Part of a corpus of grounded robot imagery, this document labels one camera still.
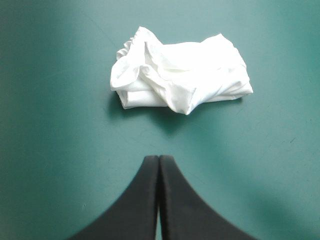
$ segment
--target teal surface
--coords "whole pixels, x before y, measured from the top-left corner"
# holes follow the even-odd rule
[[[65,239],[145,155],[170,154],[242,230],[319,240],[319,13],[317,0],[1,1],[0,239]],[[138,26],[166,44],[223,33],[254,94],[189,116],[123,110],[109,76]]]

